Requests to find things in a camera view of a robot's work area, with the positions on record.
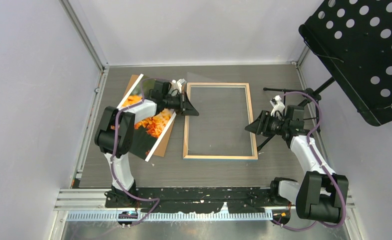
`black metal rod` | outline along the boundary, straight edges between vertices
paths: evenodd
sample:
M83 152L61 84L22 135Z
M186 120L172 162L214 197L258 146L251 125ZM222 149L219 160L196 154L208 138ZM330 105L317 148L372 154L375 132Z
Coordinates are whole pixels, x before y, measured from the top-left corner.
M319 95L323 90L325 90L329 85L331 85L333 82L335 82L336 80L333 78L333 77L330 77L330 79L328 79L328 80L326 80L325 81L325 83L323 83L321 86L319 86L319 88L317 88L313 93L312 93L312 95L313 96L316 96L316 95ZM299 104L298 104L298 106L301 106L301 107L305 107L308 103L310 103L311 102L311 100L309 99L309 100L307 100L307 99L305 99L305 100L303 100L303 101L301 101Z
M260 144L260 145L257 147L257 151L259 152L259 151L263 148L263 146L265 146L273 137L274 137L274 136L268 137L262 144Z
M281 89L281 88L269 88L269 87L264 87L263 91L275 91L275 92L299 92L301 90L294 90L294 89Z

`glass pane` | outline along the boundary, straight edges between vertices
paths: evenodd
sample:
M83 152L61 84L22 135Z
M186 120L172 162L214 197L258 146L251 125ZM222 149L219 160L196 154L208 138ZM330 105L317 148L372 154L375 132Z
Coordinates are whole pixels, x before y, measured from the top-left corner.
M244 87L192 86L190 101L200 115L190 116L188 155L253 155Z

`picture frame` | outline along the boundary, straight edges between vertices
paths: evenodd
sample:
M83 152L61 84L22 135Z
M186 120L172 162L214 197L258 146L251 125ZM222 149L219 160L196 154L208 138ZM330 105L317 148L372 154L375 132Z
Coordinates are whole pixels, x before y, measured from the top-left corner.
M191 89L192 88L243 88L246 94L246 107L247 107L247 125L253 122L252 112L252 100L250 97L250 87L248 83L234 83L234 82L189 82L187 83L187 95L191 101ZM241 160L250 161L258 159L258 152L256 146L256 136L250 134L251 151L252 155L191 155L188 153L189 147L189 128L190 128L190 116L185 117L184 122L184 146L183 146L183 158L187 160Z

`white wall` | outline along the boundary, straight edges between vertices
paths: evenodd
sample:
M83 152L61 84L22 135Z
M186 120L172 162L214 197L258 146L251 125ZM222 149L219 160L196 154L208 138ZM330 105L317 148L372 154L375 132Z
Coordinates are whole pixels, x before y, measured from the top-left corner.
M302 70L313 89L331 76L312 53ZM321 96L325 148L335 170L349 179L366 239L392 239L392 122L366 123L337 83Z
M112 66L297 60L303 48L298 27L321 2L72 0L72 5Z
M99 71L57 0L0 0L0 240L41 240Z

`wood grain surface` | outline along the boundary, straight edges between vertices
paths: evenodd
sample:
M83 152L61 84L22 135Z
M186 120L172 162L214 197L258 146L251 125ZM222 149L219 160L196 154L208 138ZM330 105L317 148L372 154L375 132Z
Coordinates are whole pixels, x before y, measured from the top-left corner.
M278 94L265 92L263 87L301 89L293 65L111 67L96 126L104 108L116 106L121 101L130 76L140 73L165 79L185 78L191 83L249 83L254 118L261 110L270 111L269 99ZM296 105L302 99L301 96L291 95L287 98L287 104ZM307 108L306 117L310 117ZM304 174L297 158L279 136L265 145L257 161L184 160L184 119L177 116L165 157L153 156L150 162L145 162L129 155L131 172L138 187L269 186L275 177L302 181ZM305 128L312 126L311 121L306 121ZM265 137L256 136L258 145L264 140ZM108 188L111 181L107 160L92 140L80 187Z

